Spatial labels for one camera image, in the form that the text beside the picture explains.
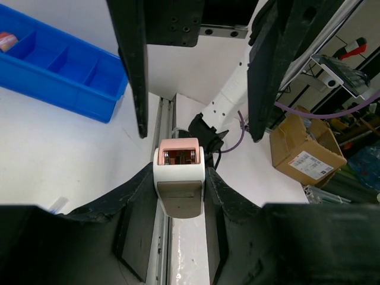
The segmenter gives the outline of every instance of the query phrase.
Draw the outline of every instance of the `blue plastic bag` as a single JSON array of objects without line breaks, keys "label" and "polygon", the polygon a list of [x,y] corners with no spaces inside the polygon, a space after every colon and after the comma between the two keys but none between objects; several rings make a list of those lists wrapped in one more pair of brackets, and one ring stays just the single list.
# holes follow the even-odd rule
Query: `blue plastic bag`
[{"label": "blue plastic bag", "polygon": [[380,143],[358,151],[349,165],[362,184],[380,192]]}]

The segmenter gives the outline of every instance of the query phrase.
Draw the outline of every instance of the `blue plastic bin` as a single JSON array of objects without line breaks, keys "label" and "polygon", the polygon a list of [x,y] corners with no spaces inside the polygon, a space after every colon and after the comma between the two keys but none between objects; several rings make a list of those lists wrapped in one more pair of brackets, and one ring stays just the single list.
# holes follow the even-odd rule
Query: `blue plastic bin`
[{"label": "blue plastic bin", "polygon": [[117,56],[1,4],[0,31],[18,39],[0,53],[0,86],[109,122],[128,81]]}]

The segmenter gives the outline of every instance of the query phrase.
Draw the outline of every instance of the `purple cable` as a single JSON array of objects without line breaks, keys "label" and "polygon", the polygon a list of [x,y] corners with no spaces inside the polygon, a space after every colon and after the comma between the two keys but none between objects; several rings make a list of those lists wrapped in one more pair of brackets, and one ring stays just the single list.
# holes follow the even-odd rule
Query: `purple cable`
[{"label": "purple cable", "polygon": [[229,148],[228,150],[222,150],[221,153],[229,153],[230,151],[233,151],[234,149],[236,149],[243,141],[243,138],[244,138],[244,133],[245,133],[245,123],[244,123],[244,118],[243,118],[243,115],[241,114],[240,111],[237,112],[239,114],[239,117],[240,117],[240,127],[242,128],[242,135],[240,136],[239,138],[239,141],[232,147],[232,148]]},{"label": "purple cable", "polygon": [[346,116],[346,115],[349,115],[349,114],[352,114],[353,112],[356,112],[356,111],[359,111],[360,109],[368,106],[369,104],[371,104],[373,101],[379,99],[380,97],[380,90],[378,90],[370,99],[368,99],[367,101],[364,101],[362,104],[359,104],[351,109],[348,109],[348,110],[345,110],[345,111],[342,111],[342,112],[338,112],[338,113],[334,113],[334,114],[326,114],[326,115],[317,115],[317,114],[309,114],[309,113],[303,113],[301,111],[298,111],[298,110],[294,110],[292,108],[289,108],[288,106],[284,105],[284,104],[281,104],[279,102],[274,102],[274,105],[285,110],[285,111],[288,111],[289,113],[292,113],[292,114],[295,114],[295,115],[300,115],[300,116],[303,116],[305,118],[311,118],[311,119],[332,119],[332,118],[337,118],[337,117],[342,117],[342,116]]}]

